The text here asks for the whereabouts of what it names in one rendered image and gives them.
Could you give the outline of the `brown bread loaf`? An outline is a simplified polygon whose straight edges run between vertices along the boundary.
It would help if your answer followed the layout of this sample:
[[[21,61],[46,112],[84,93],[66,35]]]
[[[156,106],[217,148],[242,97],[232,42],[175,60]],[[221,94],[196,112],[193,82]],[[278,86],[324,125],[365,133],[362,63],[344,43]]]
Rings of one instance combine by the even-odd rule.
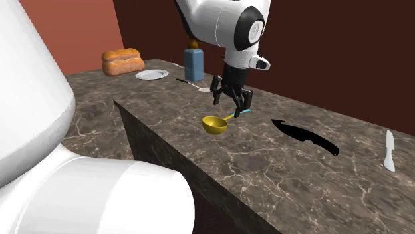
[[[106,76],[118,76],[145,69],[139,51],[134,48],[105,51],[101,59],[102,71]]]

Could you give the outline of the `white knife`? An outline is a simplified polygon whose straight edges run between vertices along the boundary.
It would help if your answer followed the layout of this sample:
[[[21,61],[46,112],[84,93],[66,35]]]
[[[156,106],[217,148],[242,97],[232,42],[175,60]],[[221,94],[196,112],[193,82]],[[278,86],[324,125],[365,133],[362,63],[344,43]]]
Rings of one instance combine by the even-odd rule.
[[[386,155],[383,166],[390,172],[395,172],[395,166],[392,159],[392,151],[394,150],[394,136],[390,130],[386,131]]]

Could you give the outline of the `white plate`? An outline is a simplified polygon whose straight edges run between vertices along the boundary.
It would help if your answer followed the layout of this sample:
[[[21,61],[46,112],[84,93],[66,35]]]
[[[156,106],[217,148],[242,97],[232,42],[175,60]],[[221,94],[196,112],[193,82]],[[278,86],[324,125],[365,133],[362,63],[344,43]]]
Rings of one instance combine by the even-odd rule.
[[[139,80],[158,80],[165,78],[168,75],[169,72],[166,70],[152,69],[140,71],[135,75],[135,77]]]

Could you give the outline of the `black knife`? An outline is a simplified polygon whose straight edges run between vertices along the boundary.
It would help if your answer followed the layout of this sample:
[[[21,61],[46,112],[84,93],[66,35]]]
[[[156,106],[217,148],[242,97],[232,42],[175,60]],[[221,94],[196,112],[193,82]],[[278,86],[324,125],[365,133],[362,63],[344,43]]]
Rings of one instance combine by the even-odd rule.
[[[298,140],[301,142],[304,141],[311,141],[314,145],[318,145],[328,152],[330,152],[333,156],[338,156],[339,148],[334,145],[332,142],[328,141],[326,138],[306,130],[304,128],[300,128],[298,126],[286,125],[283,124],[284,120],[276,120],[272,119],[272,123],[276,128],[282,131],[284,134]]]

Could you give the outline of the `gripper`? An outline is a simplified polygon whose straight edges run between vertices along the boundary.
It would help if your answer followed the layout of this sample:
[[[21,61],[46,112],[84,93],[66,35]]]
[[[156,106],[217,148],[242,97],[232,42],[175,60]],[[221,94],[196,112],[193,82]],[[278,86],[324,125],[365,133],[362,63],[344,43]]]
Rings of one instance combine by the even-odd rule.
[[[220,95],[223,92],[227,96],[232,96],[236,105],[234,117],[250,108],[253,93],[251,90],[244,90],[245,81],[249,70],[240,69],[224,64],[223,76],[214,76],[210,91],[213,94],[213,105],[219,104]]]

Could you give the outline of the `blue bottle with orange cap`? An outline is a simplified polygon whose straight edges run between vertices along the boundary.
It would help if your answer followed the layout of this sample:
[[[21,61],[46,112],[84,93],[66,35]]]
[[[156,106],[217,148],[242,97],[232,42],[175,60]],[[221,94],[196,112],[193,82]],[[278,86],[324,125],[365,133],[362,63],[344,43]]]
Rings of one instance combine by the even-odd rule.
[[[190,39],[183,53],[185,79],[197,82],[204,79],[204,52],[195,39]]]

